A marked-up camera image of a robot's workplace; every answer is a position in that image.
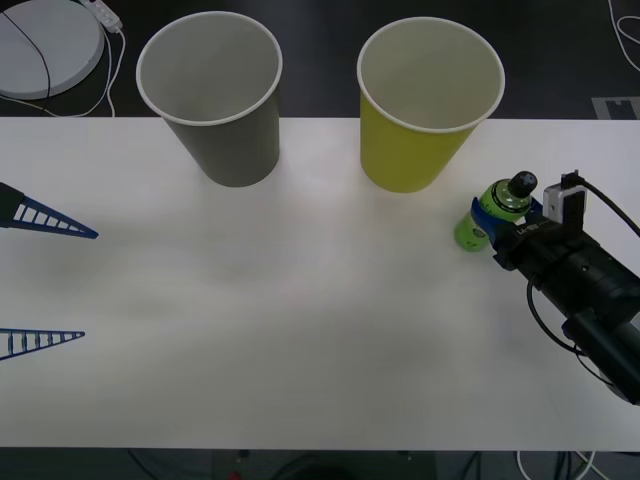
green bottle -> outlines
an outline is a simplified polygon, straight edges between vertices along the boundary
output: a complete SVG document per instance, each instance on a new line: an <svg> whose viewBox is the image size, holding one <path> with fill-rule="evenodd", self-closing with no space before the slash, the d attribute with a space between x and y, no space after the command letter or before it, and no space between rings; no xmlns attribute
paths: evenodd
<svg viewBox="0 0 640 480"><path fill-rule="evenodd" d="M529 211L531 192L538 179L531 172L520 172L511 180L505 178L492 184L478 199L482 209L501 220L515 222ZM460 247L468 252L479 252L489 244L489 236L467 212L453 234Z"/></svg>

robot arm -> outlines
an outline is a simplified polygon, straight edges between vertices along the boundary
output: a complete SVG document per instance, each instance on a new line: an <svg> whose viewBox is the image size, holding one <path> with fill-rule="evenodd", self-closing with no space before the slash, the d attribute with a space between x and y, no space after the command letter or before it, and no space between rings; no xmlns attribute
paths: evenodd
<svg viewBox="0 0 640 480"><path fill-rule="evenodd" d="M534 316L532 287L567 318L562 330L578 348L554 338L537 317L545 333L563 348L588 356L614 393L638 405L640 279L582 230L584 183L577 172L563 176L545 190L544 206L534 200L522 225L491 217L477 200L471 215L489 235L498 264L529 280Z"/></svg>

white tabletop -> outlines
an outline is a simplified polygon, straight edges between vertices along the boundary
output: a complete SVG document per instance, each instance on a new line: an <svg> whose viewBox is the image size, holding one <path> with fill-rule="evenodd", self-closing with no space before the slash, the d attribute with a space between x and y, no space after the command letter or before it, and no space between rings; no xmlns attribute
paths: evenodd
<svg viewBox="0 0 640 480"><path fill-rule="evenodd" d="M229 189L159 119L0 119L0 181L100 233L0 231L0 327L86 331L0 363L0 446L640 450L640 408L544 336L524 278L452 241L521 169L638 217L640 123L487 121L410 195L358 138L283 119L275 171ZM595 197L586 229L640 272Z"/></svg>

gray floor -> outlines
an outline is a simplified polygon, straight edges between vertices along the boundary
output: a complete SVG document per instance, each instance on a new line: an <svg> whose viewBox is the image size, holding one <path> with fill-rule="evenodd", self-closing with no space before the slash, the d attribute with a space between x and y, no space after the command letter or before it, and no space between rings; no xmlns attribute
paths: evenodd
<svg viewBox="0 0 640 480"><path fill-rule="evenodd" d="M270 480L285 464L303 457L290 474L310 464L341 465L359 479L366 480L462 480L469 460L468 452L411 453L398 452L296 452L253 451L238 463L235 451L206 450L135 450L135 455L151 472L147 475L126 450L116 449L0 449L0 479L11 480L227 480L232 472L242 480ZM553 478L556 454L523 454L523 464L533 480ZM611 480L640 478L640 457L616 453L599 453L595 465ZM580 460L573 456L574 470ZM477 479L472 468L467 480ZM485 480L522 478L515 457L510 452L482 454L482 477ZM291 476L279 478L285 480ZM590 472L584 480L599 478Z"/></svg>

cable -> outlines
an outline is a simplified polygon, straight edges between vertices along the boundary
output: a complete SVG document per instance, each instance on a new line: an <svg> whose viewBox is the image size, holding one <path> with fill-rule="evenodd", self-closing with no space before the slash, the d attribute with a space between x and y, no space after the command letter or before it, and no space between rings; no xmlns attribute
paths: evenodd
<svg viewBox="0 0 640 480"><path fill-rule="evenodd" d="M623 221L624 223L626 223L629 228L631 230L633 230L633 232L640 237L640 227L638 227L638 225L636 225L634 223L633 220L631 220L631 217L629 217L629 215L627 215L626 213L624 213L622 211L622 209L616 205L614 203L613 200L611 200L609 197L607 197L599 188L595 187L594 185L590 184L589 182L587 182L584 178L579 177L580 184L584 187L586 187L589 191L593 192L593 194L598 197L600 200L602 200L602 202L609 207L611 210L614 211L614 213L616 215L618 215Z"/></svg>
<svg viewBox="0 0 640 480"><path fill-rule="evenodd" d="M131 460L133 460L135 462L135 464L138 465L140 470L142 470L145 473L145 475L147 475L147 477L149 477L151 480L160 480L153 473L151 473L151 471L147 467L144 466L144 464L138 459L138 457L136 457L133 454L133 452L131 450L127 449L127 453L131 457Z"/></svg>
<svg viewBox="0 0 640 480"><path fill-rule="evenodd" d="M285 463L280 467L276 473L271 476L271 480L286 480L294 473L298 473L303 468L310 466L317 461L317 457L314 454L307 453L301 457L296 457L288 463Z"/></svg>
<svg viewBox="0 0 640 480"><path fill-rule="evenodd" d="M476 462L476 480L482 480L482 452L478 453L478 461Z"/></svg>
<svg viewBox="0 0 640 480"><path fill-rule="evenodd" d="M518 468L520 469L520 473L524 477L525 480L531 480L531 477L527 475L527 472L524 471L524 467L522 466L522 458L520 456L520 450L516 452L516 462L518 462Z"/></svg>
<svg viewBox="0 0 640 480"><path fill-rule="evenodd" d="M620 48L622 49L622 53L624 55L624 58L627 59L627 62L629 62L629 64L633 68L635 68L638 72L640 72L640 67L638 67L635 63L633 63L633 61L629 58L629 55L627 54L627 51L624 48L624 44L622 43L622 39L620 38L620 34L622 33L622 35L624 35L626 38L628 38L632 42L640 44L640 41L638 41L637 39L633 38L631 35L629 35L624 30L622 30L622 27L620 27L620 22L622 22L622 20L626 20L626 19L640 20L640 18L639 17L626 16L626 17L619 18L618 21L616 22L616 19L615 19L614 15L613 15L613 5L611 4L611 0L608 0L608 2L609 2L609 13L611 14L611 25L613 26L613 31L616 34L616 38L618 39L618 43L620 44Z"/></svg>
<svg viewBox="0 0 640 480"><path fill-rule="evenodd" d="M576 455L578 455L582 460L584 460L585 462L588 462L589 460L587 460L587 458L582 455L582 453L580 452L576 452ZM603 480L609 480L609 477L607 477L604 473L602 473L600 470L598 470L596 468L596 466L593 464L593 459L591 460L591 470L593 470L597 475L600 476L600 478L602 478Z"/></svg>
<svg viewBox="0 0 640 480"><path fill-rule="evenodd" d="M473 455L471 455L471 458L469 458L469 460L465 464L464 469L462 469L462 475L460 476L460 480L465 480L465 478L467 478L467 475L469 474L469 471L471 470L471 467L473 466L473 463L476 461L476 458L478 458L479 454L480 452L475 452Z"/></svg>
<svg viewBox="0 0 640 480"><path fill-rule="evenodd" d="M102 35L104 36L104 39L107 41L107 53L109 55L109 66L107 67L107 83L104 86L104 90L102 92L102 95L100 95L100 99L95 103L95 105L93 107L91 107L89 110L87 110L84 113L78 113L76 115L56 115L55 113L52 112L48 112L49 115L51 115L52 117L58 117L58 118L64 118L64 117L73 117L73 118L77 118L77 117L84 117L86 115L89 115L91 112L93 112L96 108L98 108L98 106L102 103L102 100L104 100L105 95L107 94L107 90L109 89L109 84L111 82L111 42L109 41L109 35L107 35L107 31L104 29L104 27L102 27L102 25L100 26L102 28Z"/></svg>
<svg viewBox="0 0 640 480"><path fill-rule="evenodd" d="M467 475L471 471L471 467L474 463L476 463L476 476L477 478L480 478L480 470L482 470L482 454L481 452L474 452L474 454L471 455L471 458L469 458L469 460L465 464L464 469L462 470L462 475L460 476L460 480L465 480L467 478Z"/></svg>
<svg viewBox="0 0 640 480"><path fill-rule="evenodd" d="M538 325L540 325L540 328L542 329L542 331L546 333L547 336L551 340L553 340L558 346L578 356L584 357L585 354L582 353L580 350L578 350L577 348L573 348L569 344L564 343L562 340L560 340L551 330L549 330L549 327L545 325L545 323L542 321L542 318L540 318L540 315L538 314L538 310L536 309L536 306L533 303L533 282L534 281L535 281L535 277L531 277L529 279L529 282L527 283L527 304L529 305L529 310L531 311L531 315L533 315L534 320L538 323Z"/></svg>
<svg viewBox="0 0 640 480"><path fill-rule="evenodd" d="M567 476L565 480L571 480L571 474L573 473L573 465L571 465L571 452L567 452Z"/></svg>
<svg viewBox="0 0 640 480"><path fill-rule="evenodd" d="M24 35L24 38L26 38L27 40L29 40L29 43L31 43L31 45L33 45L33 48L36 49L36 52L38 52L38 55L40 55L40 58L42 59L42 64L44 65L44 69L47 72L47 96L45 97L43 103L42 103L42 107L40 109L40 114L38 116L42 116L42 114L47 110L47 104L49 103L49 97L51 95L51 74L49 73L49 66L47 65L47 61L44 58L44 55L42 54L42 52L40 51L40 49L38 48L38 46L34 43L33 40L31 40L31 37L29 37L29 35L27 35L26 33L24 33L24 30L22 30L17 24L16 22L14 22L11 17L9 15L7 15L6 12L2 12L2 14L7 18L7 20L9 20L14 27L16 27L20 33L22 35Z"/></svg>
<svg viewBox="0 0 640 480"><path fill-rule="evenodd" d="M611 382L609 382L609 381L605 380L605 379L604 379L604 378L602 378L600 375L598 375L596 372L594 372L593 370L591 370L591 369L587 366L587 364L586 364L586 363L584 363L584 362L582 361L582 359L580 358L580 356L579 356L579 355L576 355L576 358L578 359L578 361L580 362L580 364L585 368L585 370L586 370L587 372L589 372L591 375L593 375L594 377L596 377L598 380L600 380L600 381L601 381L602 383L604 383L605 385L607 385L607 386L609 386L609 387L612 387L612 388L615 388L615 387L614 387L614 385L613 385L613 383L611 383Z"/></svg>
<svg viewBox="0 0 640 480"><path fill-rule="evenodd" d="M116 64L116 70L113 72L113 78L111 79L111 83L109 83L109 86L107 87L107 101L109 102L109 107L111 108L112 117L116 116L116 109L113 106L113 102L111 101L111 87L113 87L113 84L115 83L116 78L118 77L118 73L120 72L120 64L122 63L122 58L124 57L124 50L127 47L127 40L125 39L124 33L122 32L122 30L118 29L116 30L116 33L122 37L122 50L120 51L120 58L118 58L118 63Z"/></svg>
<svg viewBox="0 0 640 480"><path fill-rule="evenodd" d="M556 469L553 474L553 480L560 480L560 475L562 475L562 471L564 470L564 464L567 459L567 452L558 452L558 457L556 458Z"/></svg>
<svg viewBox="0 0 640 480"><path fill-rule="evenodd" d="M578 454L578 456L580 458L582 458L586 463L586 465L584 466L584 468L582 469L582 471L576 475L575 477L573 477L573 480L582 480L582 478L589 473L589 470L591 470L591 468L593 467L593 459L596 456L596 452L591 452L591 454L589 455L589 458L586 459L582 456L582 454L580 452L576 452Z"/></svg>

